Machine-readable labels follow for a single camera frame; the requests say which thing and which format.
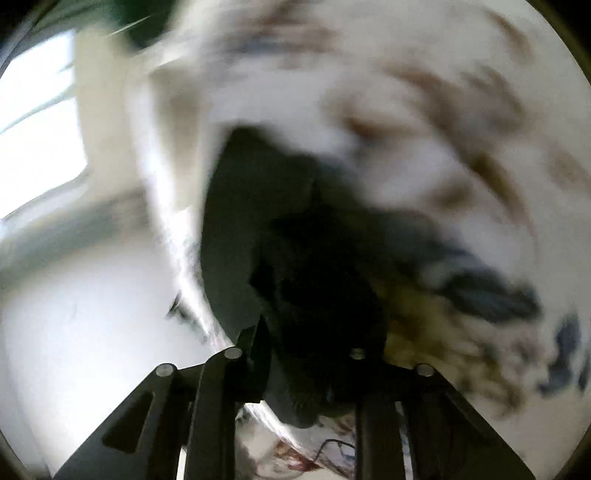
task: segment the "white wall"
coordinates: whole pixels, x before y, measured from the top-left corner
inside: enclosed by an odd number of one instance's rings
[[[47,474],[41,449],[15,393],[4,342],[0,342],[0,432],[26,469],[38,477]]]
[[[158,364],[209,356],[198,333],[164,319],[175,295],[146,229],[62,257],[6,292],[8,365],[52,473]]]

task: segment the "black mount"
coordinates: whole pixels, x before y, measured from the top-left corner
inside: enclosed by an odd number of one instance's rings
[[[270,362],[262,320],[203,365],[159,365],[54,479],[173,480],[183,446],[186,480],[233,479],[236,413],[262,400]],[[356,480],[534,479],[431,366],[393,367],[363,351],[346,362],[351,388],[337,400],[356,408]]]

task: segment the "cable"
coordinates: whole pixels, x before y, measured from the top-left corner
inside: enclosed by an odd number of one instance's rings
[[[349,443],[349,442],[344,442],[343,440],[339,440],[339,439],[326,439],[324,442],[322,442],[322,444],[320,444],[320,448],[318,449],[318,452],[316,453],[316,456],[314,457],[313,460],[311,460],[311,463],[316,463],[316,461],[318,460],[318,458],[320,457],[320,454],[322,453],[322,450],[324,449],[324,447],[326,447],[329,443],[336,443],[337,445],[339,445],[340,447],[342,447],[343,445],[352,448],[353,450],[355,450],[355,445]]]
[[[337,445],[339,445],[340,447],[342,447],[343,445],[352,448],[353,450],[355,450],[355,445],[349,443],[349,442],[345,442],[344,440],[339,440],[339,439],[326,439],[324,442],[322,442],[320,444],[320,447],[318,448],[318,452],[316,452],[316,455],[314,456],[314,458],[312,460],[308,460],[310,462],[310,465],[316,463],[318,461],[318,458],[320,457],[320,455],[322,454],[322,450],[324,450],[324,447],[326,447],[329,443],[336,443]],[[298,472],[296,475],[294,476],[290,476],[289,479],[290,480],[295,480],[296,478],[301,477],[302,475],[304,475],[304,473],[306,473],[306,470],[303,470],[301,472]],[[257,475],[259,478],[262,479],[266,479],[266,480],[274,480],[272,477],[267,477],[267,476],[261,476],[261,475]]]

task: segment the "window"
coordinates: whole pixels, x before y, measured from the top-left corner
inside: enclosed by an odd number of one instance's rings
[[[0,77],[0,219],[86,168],[73,47],[73,31],[56,35]]]

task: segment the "screw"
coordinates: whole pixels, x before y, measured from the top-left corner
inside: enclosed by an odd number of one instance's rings
[[[365,358],[365,350],[363,350],[362,348],[353,348],[351,349],[351,353],[349,354],[349,356],[353,360],[363,360]]]
[[[162,364],[156,367],[156,375],[159,377],[170,377],[174,372],[171,364]]]
[[[418,364],[416,370],[421,377],[432,377],[435,373],[435,370],[429,364]]]
[[[240,350],[237,346],[231,346],[223,353],[223,355],[228,360],[236,360],[242,356],[242,350]]]

